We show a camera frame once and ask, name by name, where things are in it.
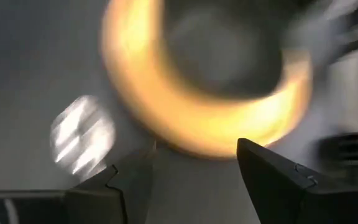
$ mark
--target glowing ring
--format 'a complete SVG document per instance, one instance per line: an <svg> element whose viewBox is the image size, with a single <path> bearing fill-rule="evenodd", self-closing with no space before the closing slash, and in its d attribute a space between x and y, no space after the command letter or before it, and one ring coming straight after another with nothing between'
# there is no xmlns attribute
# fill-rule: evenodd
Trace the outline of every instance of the glowing ring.
<svg viewBox="0 0 358 224"><path fill-rule="evenodd" d="M284 81L266 98L209 96L186 85L171 65L162 44L162 4L111 1L103 20L109 77L136 117L181 150L215 159L235 157L238 138L267 146L295 127L311 93L307 53L284 52Z"/></svg>

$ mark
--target black metal jaw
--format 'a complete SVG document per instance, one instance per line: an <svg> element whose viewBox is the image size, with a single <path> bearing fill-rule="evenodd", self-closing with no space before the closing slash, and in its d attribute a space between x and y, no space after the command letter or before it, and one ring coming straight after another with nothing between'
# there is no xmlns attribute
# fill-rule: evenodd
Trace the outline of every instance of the black metal jaw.
<svg viewBox="0 0 358 224"><path fill-rule="evenodd" d="M358 223L358 188L239 139L237 160L261 224Z"/></svg>
<svg viewBox="0 0 358 224"><path fill-rule="evenodd" d="M137 151L70 190L0 192L0 224L145 223L154 154Z"/></svg>

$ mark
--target white reflective object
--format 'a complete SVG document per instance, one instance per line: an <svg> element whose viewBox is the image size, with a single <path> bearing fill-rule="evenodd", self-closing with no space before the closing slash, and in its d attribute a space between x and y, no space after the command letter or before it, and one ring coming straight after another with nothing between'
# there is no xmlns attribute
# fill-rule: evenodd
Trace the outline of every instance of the white reflective object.
<svg viewBox="0 0 358 224"><path fill-rule="evenodd" d="M81 96L51 127L53 159L86 180L106 168L103 158L116 140L114 122L93 96Z"/></svg>

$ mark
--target gray surface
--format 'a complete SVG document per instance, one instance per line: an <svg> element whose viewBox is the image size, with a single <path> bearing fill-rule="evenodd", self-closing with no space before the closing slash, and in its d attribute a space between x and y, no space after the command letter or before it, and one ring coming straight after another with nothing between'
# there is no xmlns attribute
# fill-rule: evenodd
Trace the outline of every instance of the gray surface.
<svg viewBox="0 0 358 224"><path fill-rule="evenodd" d="M105 3L21 1L12 10L6 7L11 1L0 0L0 189L61 189L77 183L51 160L48 133L56 115L79 95L96 95L112 111L118 142L110 160L151 145L153 139L130 120L106 81L98 53ZM312 48L320 73L332 50L329 29L322 18L308 20L297 35ZM324 82L315 82L308 114L274 148L318 168L313 141L330 130ZM201 161L160 149L156 168L148 223L259 222L235 161Z"/></svg>

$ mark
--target black machine part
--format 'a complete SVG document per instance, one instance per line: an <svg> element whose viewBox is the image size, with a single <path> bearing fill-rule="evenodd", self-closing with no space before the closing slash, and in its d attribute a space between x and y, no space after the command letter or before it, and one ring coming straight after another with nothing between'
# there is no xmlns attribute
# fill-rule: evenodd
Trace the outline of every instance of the black machine part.
<svg viewBox="0 0 358 224"><path fill-rule="evenodd" d="M261 224L358 223L358 187L248 139L239 139L237 160Z"/></svg>
<svg viewBox="0 0 358 224"><path fill-rule="evenodd" d="M358 133L323 138L318 141L317 150L324 170L348 184L358 185Z"/></svg>
<svg viewBox="0 0 358 224"><path fill-rule="evenodd" d="M137 151L69 190L0 192L0 224L145 223L154 153Z"/></svg>

